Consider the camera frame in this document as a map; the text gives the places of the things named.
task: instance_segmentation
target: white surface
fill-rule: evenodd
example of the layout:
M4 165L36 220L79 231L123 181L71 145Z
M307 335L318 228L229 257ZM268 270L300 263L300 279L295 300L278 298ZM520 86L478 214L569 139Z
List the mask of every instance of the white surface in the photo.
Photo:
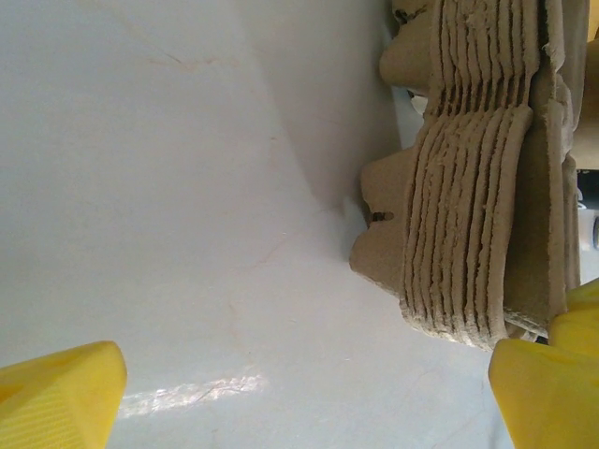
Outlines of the white surface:
M489 355L347 265L417 128L384 2L3 3L0 365L116 340L110 448L510 447Z

